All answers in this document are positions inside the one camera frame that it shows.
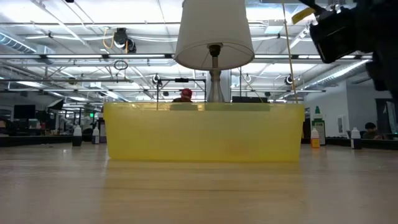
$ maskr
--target wooden table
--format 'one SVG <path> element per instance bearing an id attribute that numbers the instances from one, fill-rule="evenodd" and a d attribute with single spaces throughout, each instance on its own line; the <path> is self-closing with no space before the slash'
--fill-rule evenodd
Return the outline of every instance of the wooden table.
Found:
<path id="1" fill-rule="evenodd" d="M 397 223 L 398 152 L 303 145 L 300 163 L 107 161 L 0 149 L 0 223 Z"/>

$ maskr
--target red cap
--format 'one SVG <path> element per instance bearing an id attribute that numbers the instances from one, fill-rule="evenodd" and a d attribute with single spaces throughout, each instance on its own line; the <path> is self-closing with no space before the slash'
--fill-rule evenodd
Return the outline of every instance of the red cap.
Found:
<path id="1" fill-rule="evenodd" d="M 190 90 L 188 88 L 185 88 L 185 89 L 182 90 L 181 94 L 183 96 L 191 98 L 192 97 L 192 90 Z"/>

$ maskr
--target wood grain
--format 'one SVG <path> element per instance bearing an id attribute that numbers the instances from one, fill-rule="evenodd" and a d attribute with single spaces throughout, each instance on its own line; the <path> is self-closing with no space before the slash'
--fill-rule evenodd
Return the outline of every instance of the wood grain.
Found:
<path id="1" fill-rule="evenodd" d="M 0 149 L 0 223 L 397 223 L 398 153 L 300 163 L 109 161 L 106 146 Z"/>

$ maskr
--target lamp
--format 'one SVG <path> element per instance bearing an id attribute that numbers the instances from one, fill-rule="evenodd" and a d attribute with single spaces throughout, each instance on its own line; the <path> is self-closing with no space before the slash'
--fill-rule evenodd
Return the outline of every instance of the lamp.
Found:
<path id="1" fill-rule="evenodd" d="M 184 67 L 208 70 L 209 102 L 224 102 L 222 70 L 254 58 L 244 0 L 185 0 L 174 60 Z"/>

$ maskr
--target yellow plastic bin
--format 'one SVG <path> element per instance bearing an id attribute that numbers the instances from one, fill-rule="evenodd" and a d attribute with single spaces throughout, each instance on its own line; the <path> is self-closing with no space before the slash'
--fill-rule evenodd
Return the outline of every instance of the yellow plastic bin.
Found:
<path id="1" fill-rule="evenodd" d="M 298 161 L 303 105 L 106 103 L 112 159 Z"/>

